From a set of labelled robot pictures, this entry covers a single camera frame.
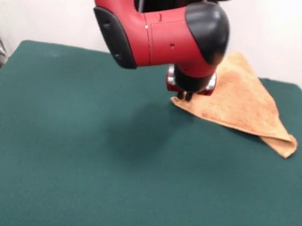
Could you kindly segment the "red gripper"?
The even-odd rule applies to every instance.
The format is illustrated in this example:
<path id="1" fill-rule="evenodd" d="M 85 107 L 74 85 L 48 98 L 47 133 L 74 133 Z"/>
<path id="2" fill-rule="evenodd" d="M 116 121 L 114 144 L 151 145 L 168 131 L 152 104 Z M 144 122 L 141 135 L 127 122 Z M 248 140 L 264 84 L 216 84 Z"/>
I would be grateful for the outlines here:
<path id="1" fill-rule="evenodd" d="M 192 77 L 177 66 L 170 65 L 166 72 L 166 86 L 170 92 L 179 93 L 179 99 L 191 101 L 193 94 L 210 96 L 215 89 L 216 73 L 205 77 Z"/>

